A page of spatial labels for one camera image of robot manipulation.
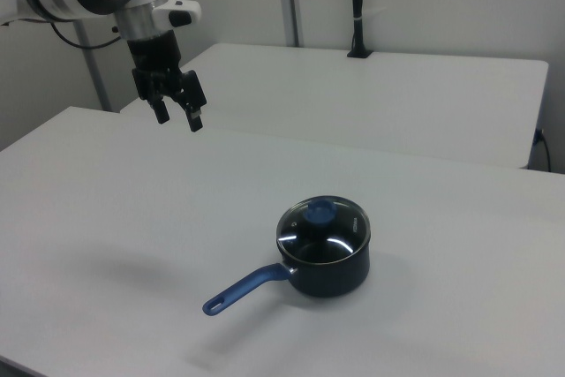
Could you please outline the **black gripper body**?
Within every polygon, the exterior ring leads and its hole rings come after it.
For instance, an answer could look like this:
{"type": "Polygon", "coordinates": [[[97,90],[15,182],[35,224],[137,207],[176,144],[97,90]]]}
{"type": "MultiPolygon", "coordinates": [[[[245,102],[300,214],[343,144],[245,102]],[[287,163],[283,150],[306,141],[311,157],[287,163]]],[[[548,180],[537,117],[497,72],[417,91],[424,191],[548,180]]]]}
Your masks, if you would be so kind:
{"type": "Polygon", "coordinates": [[[143,40],[130,40],[127,46],[132,55],[132,75],[139,98],[153,103],[168,96],[185,106],[181,85],[181,59],[177,37],[173,31],[143,40]]]}

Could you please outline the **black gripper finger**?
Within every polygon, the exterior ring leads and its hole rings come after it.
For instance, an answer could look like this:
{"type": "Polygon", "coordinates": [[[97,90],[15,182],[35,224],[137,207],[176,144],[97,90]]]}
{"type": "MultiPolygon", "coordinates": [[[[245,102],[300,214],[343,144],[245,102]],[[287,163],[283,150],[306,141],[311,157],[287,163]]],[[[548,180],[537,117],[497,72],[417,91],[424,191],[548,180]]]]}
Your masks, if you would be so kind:
{"type": "Polygon", "coordinates": [[[188,71],[182,75],[178,103],[185,111],[191,131],[199,131],[203,127],[200,117],[201,108],[207,104],[207,99],[195,71],[188,71]]]}
{"type": "Polygon", "coordinates": [[[151,101],[151,107],[159,124],[164,124],[170,120],[170,115],[167,110],[166,104],[160,95],[156,96],[151,101]]]}

